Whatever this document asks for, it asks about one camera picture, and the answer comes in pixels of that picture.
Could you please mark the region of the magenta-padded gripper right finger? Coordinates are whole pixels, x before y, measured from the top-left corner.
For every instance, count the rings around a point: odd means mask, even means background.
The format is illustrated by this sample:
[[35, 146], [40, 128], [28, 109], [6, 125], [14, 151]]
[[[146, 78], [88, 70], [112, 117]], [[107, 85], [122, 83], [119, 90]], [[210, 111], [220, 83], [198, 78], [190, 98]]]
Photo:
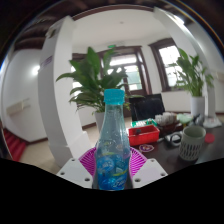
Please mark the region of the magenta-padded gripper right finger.
[[167, 176], [167, 172], [155, 158], [147, 159], [138, 150], [132, 148], [129, 161], [129, 175], [132, 187], [141, 188]]

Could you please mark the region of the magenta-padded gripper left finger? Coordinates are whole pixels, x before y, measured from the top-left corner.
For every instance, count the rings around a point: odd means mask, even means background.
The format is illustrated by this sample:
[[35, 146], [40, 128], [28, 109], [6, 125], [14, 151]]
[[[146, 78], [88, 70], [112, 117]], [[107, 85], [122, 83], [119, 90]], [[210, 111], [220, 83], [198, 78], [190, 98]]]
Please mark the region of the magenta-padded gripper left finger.
[[69, 159], [57, 175], [81, 187], [97, 189], [95, 151], [91, 148], [80, 158]]

